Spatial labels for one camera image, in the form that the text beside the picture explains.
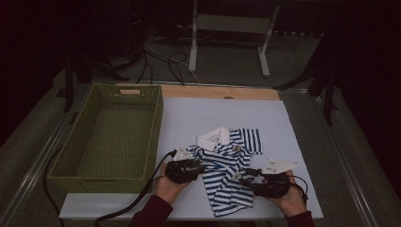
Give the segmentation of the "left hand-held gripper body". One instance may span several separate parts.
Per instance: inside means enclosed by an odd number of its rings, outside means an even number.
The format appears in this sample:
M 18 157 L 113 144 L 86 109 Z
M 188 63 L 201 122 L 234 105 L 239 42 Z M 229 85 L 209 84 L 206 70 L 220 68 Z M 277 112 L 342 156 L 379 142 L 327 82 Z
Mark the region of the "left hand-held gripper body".
M 175 151 L 173 160 L 167 163 L 166 176 L 174 183 L 190 183 L 198 178 L 193 166 L 193 155 L 186 148 L 180 147 Z

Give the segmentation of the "white table mat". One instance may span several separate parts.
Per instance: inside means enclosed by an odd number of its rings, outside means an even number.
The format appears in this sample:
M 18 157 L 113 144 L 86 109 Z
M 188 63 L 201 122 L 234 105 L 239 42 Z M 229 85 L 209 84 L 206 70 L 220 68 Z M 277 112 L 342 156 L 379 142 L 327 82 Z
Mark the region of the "white table mat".
M 196 144 L 196 138 L 219 127 L 259 129 L 262 155 L 254 155 L 252 168 L 262 168 L 269 159 L 299 164 L 293 170 L 308 184 L 307 208 L 315 219 L 323 218 L 288 112 L 281 100 L 240 100 L 213 98 L 165 97 L 156 165 L 169 151 Z M 127 207 L 136 194 L 69 193 L 60 218 L 95 219 Z M 262 220 L 282 218 L 276 205 L 261 197 L 253 207 L 223 218 L 215 218 L 206 197 L 203 181 L 198 177 L 173 203 L 169 220 Z

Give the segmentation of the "blue white striped polo shirt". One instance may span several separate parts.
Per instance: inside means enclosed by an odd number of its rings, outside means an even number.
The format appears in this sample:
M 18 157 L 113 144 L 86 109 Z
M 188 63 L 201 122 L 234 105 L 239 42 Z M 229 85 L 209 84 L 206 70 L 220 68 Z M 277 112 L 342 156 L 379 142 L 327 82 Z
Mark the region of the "blue white striped polo shirt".
M 216 218 L 253 207 L 253 192 L 240 179 L 253 180 L 245 174 L 253 155 L 261 155 L 259 129 L 217 128 L 197 137 L 187 148 L 205 167 L 202 180 Z

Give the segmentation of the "person's right hand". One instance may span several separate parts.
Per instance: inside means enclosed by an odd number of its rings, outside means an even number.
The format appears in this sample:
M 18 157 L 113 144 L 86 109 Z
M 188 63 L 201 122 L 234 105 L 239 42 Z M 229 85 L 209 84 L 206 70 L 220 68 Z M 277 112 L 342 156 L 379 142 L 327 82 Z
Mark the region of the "person's right hand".
M 292 186 L 288 193 L 280 199 L 270 199 L 287 217 L 294 217 L 307 211 L 302 192 Z

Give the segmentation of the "white metal frame desk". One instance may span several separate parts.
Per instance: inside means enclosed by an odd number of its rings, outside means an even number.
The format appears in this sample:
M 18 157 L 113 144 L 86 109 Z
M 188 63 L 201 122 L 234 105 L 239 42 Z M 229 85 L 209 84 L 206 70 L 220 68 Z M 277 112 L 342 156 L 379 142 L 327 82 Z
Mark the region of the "white metal frame desk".
M 243 16 L 198 14 L 199 0 L 193 0 L 192 13 L 192 43 L 188 71 L 195 72 L 197 68 L 198 37 L 199 30 L 226 31 L 263 34 L 264 42 L 257 47 L 257 55 L 261 66 L 262 76 L 270 76 L 270 68 L 266 56 L 270 37 L 274 29 L 275 21 L 280 9 L 279 5 L 274 5 L 269 18 L 255 18 Z

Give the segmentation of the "black metal stand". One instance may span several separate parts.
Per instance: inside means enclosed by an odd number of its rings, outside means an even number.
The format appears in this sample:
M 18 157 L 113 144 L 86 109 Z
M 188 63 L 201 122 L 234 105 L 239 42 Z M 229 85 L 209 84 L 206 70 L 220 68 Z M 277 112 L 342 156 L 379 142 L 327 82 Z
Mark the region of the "black metal stand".
M 93 78 L 90 70 L 94 69 L 105 77 L 116 80 L 128 80 L 128 78 L 120 76 L 119 72 L 129 69 L 133 65 L 134 61 L 132 60 L 112 66 L 111 64 L 93 60 L 83 53 L 74 52 L 67 54 L 64 59 L 65 87 L 58 92 L 58 96 L 65 98 L 64 111 L 67 113 L 74 102 L 74 75 L 77 75 L 77 79 L 81 83 L 90 83 Z
M 332 126 L 331 112 L 338 60 L 336 51 L 338 43 L 332 36 L 323 34 L 302 75 L 284 84 L 273 86 L 275 90 L 284 91 L 302 81 L 313 79 L 306 93 L 309 96 L 319 96 L 322 91 L 325 91 L 323 117 L 329 126 Z

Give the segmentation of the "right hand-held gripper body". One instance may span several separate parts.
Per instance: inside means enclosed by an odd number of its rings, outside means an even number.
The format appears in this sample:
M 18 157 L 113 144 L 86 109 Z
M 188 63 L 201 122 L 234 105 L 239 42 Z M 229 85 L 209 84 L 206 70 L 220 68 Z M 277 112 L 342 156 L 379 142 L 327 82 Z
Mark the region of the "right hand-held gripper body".
M 269 158 L 262 168 L 258 168 L 261 169 L 262 176 L 257 177 L 262 177 L 266 182 L 255 183 L 255 187 L 252 188 L 255 196 L 274 199 L 285 196 L 290 188 L 287 171 L 298 165 L 297 162 Z

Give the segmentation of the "green woven basket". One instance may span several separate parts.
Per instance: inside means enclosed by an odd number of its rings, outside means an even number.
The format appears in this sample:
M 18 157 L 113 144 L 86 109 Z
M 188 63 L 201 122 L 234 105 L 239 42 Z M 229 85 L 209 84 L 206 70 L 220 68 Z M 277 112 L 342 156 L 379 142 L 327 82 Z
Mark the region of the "green woven basket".
M 68 193 L 139 193 L 155 168 L 157 85 L 95 83 L 47 179 Z

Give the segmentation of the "person's left hand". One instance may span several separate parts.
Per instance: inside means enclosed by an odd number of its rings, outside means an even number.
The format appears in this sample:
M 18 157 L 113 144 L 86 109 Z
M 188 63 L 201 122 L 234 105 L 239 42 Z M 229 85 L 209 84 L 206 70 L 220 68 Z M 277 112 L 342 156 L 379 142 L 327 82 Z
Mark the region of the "person's left hand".
M 161 166 L 160 176 L 155 181 L 154 195 L 172 204 L 189 183 L 174 183 L 166 176 L 166 163 Z

